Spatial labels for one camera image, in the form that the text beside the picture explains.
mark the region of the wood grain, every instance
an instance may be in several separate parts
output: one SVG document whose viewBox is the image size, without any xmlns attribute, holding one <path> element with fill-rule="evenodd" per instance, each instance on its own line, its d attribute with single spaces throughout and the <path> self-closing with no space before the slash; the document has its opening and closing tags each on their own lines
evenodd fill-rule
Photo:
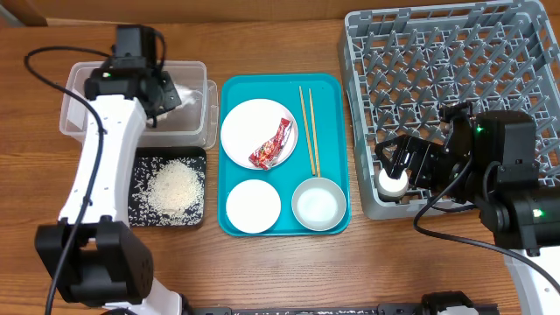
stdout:
<svg viewBox="0 0 560 315">
<path fill-rule="evenodd" d="M 28 0 L 49 23 L 61 20 L 126 23 L 301 21 L 342 19 L 350 11 L 462 4 L 467 0 Z M 548 14 L 560 13 L 555 0 L 542 0 Z"/>
<path fill-rule="evenodd" d="M 560 19 L 553 25 L 560 30 Z M 324 72 L 340 80 L 340 20 L 292 23 L 159 25 L 169 60 L 200 60 L 223 83 L 238 74 Z M 33 248 L 38 224 L 54 223 L 71 184 L 81 147 L 59 132 L 62 95 L 32 78 L 23 57 L 33 48 L 74 45 L 109 51 L 112 26 L 0 30 L 0 309 L 42 310 L 50 277 Z M 64 83 L 75 52 L 49 52 L 32 64 Z M 519 314 L 503 258 L 484 249 L 418 234 L 411 220 L 373 221 L 361 211 L 350 113 L 345 98 L 352 222 L 324 237 L 234 238 L 216 218 L 217 146 L 208 152 L 207 207 L 202 227 L 134 228 L 152 250 L 156 276 L 194 306 L 319 307 L 416 302 L 424 293 L 462 290 L 477 302 Z M 486 242 L 476 212 L 423 219 L 427 228 Z M 85 310 L 56 302 L 57 314 Z M 100 311 L 83 311 L 86 314 Z"/>
</svg>

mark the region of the white bowl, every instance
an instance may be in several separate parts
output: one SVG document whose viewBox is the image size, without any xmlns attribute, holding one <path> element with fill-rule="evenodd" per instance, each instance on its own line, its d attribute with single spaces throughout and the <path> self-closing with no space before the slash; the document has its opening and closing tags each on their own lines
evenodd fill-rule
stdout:
<svg viewBox="0 0 560 315">
<path fill-rule="evenodd" d="M 342 189 L 327 178 L 309 178 L 299 184 L 291 197 L 297 221 L 312 231 L 336 227 L 344 218 L 347 199 Z"/>
</svg>

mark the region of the wooden table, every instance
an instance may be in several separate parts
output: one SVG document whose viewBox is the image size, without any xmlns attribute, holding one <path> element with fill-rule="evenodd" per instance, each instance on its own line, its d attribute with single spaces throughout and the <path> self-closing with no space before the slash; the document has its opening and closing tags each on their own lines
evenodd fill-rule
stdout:
<svg viewBox="0 0 560 315">
<path fill-rule="evenodd" d="M 557 29 L 560 19 L 553 19 Z M 326 72 L 340 80 L 337 43 L 343 22 L 159 25 L 168 60 L 200 60 L 218 87 L 238 74 Z M 0 30 L 0 312 L 43 311 L 51 278 L 33 247 L 38 224 L 54 223 L 67 199 L 81 152 L 59 132 L 62 94 L 23 66 L 40 46 L 73 45 L 109 51 L 113 26 Z M 98 60 L 48 52 L 33 64 L 65 83 L 70 67 Z M 324 237 L 234 238 L 218 226 L 218 145 L 208 152 L 202 228 L 134 228 L 151 249 L 156 277 L 194 306 L 234 308 L 366 306 L 419 302 L 424 293 L 461 290 L 472 300 L 519 314 L 503 257 L 488 250 L 423 236 L 410 219 L 373 221 L 361 211 L 352 125 L 345 97 L 352 222 Z M 427 228 L 491 242 L 477 212 L 423 219 Z M 55 302 L 55 313 L 83 305 Z M 83 311 L 99 314 L 99 310 Z"/>
</svg>

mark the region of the small white plate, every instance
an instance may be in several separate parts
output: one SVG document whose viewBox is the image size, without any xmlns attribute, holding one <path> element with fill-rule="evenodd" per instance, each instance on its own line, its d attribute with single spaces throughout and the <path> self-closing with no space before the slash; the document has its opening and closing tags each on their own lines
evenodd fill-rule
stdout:
<svg viewBox="0 0 560 315">
<path fill-rule="evenodd" d="M 274 187 L 259 179 L 238 184 L 227 196 L 226 214 L 231 224 L 245 233 L 261 233 L 276 223 L 281 201 Z"/>
</svg>

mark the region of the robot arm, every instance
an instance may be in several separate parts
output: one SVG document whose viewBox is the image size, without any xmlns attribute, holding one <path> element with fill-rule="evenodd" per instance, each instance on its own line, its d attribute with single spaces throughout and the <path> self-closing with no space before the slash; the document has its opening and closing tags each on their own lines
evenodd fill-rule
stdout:
<svg viewBox="0 0 560 315">
<path fill-rule="evenodd" d="M 128 190 L 137 143 L 147 117 L 180 105 L 172 79 L 156 62 L 154 30 L 119 26 L 115 55 L 92 72 L 84 90 L 105 129 L 103 154 L 81 222 L 76 222 L 98 150 L 98 126 L 90 114 L 80 164 L 59 222 L 38 228 L 35 247 L 51 274 L 69 231 L 76 239 L 57 282 L 71 303 L 135 314 L 181 315 L 188 305 L 154 278 L 151 252 L 129 229 Z M 86 248 L 89 243 L 95 249 Z"/>
<path fill-rule="evenodd" d="M 446 188 L 471 158 L 468 176 L 448 195 L 480 209 L 498 247 L 526 256 L 560 281 L 560 187 L 538 184 L 535 123 L 522 112 L 472 116 L 470 108 L 463 103 L 440 109 L 442 121 L 451 125 L 444 144 L 405 135 L 378 143 L 375 154 L 390 180 L 409 170 L 410 185 L 435 191 Z M 389 160 L 384 151 L 391 146 L 396 148 Z M 506 265 L 524 315 L 557 312 L 559 292 L 548 280 L 512 257 L 506 256 Z"/>
</svg>

